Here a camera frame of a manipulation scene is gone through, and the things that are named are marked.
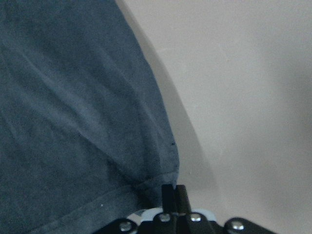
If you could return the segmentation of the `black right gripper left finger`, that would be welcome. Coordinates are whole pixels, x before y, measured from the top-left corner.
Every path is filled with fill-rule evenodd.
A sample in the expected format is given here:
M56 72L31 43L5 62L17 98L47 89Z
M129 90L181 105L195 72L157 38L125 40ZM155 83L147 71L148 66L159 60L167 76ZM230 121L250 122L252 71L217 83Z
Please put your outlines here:
M161 186L162 192L162 208L164 213L177 213L175 190L172 184L165 184Z

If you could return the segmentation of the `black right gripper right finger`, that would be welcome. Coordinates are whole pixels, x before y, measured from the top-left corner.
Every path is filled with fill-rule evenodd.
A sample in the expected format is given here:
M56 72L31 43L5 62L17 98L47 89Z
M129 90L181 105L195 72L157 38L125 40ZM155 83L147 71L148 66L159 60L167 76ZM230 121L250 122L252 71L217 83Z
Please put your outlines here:
M192 213L192 208L190 205L190 201L188 198L185 185L176 185L175 202L176 202L177 212L180 215L188 215Z

